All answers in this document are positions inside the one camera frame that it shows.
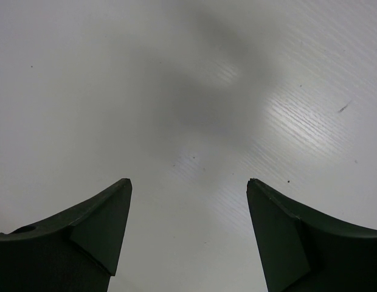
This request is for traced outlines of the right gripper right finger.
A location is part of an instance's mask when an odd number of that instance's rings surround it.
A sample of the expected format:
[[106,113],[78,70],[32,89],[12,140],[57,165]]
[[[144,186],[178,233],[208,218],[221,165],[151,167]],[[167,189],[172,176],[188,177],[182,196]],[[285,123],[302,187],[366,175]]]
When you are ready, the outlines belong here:
[[342,221],[259,179],[247,202],[268,291],[377,291],[377,230]]

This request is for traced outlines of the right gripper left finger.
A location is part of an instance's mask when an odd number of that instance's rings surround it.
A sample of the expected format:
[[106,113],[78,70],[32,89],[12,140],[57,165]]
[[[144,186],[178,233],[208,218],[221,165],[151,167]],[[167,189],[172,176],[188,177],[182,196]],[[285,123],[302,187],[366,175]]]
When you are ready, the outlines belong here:
[[0,291],[107,291],[131,193],[123,178],[51,217],[0,233]]

